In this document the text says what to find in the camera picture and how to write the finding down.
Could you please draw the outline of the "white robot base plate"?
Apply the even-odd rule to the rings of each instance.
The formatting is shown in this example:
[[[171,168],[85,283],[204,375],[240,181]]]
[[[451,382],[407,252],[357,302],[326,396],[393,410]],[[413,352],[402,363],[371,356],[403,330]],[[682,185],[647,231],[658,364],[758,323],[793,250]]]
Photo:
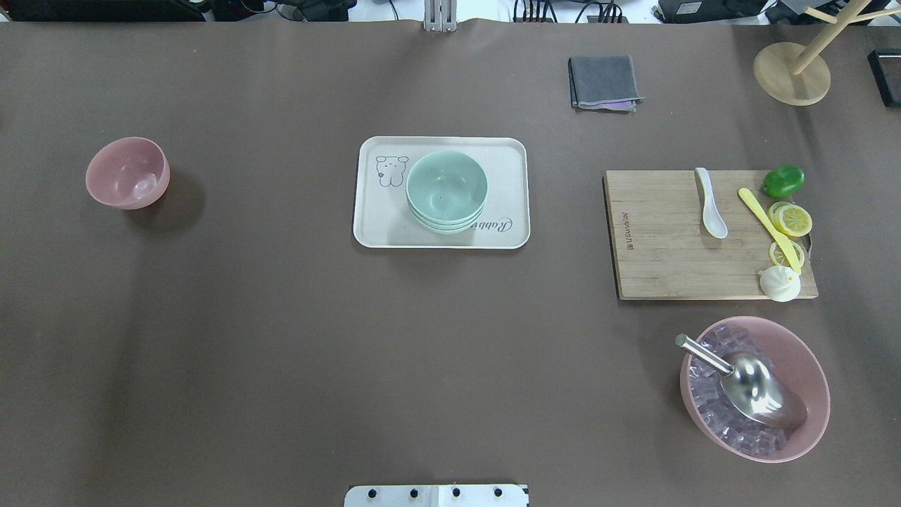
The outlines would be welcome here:
[[[526,485],[402,484],[358,485],[344,506],[529,506]]]

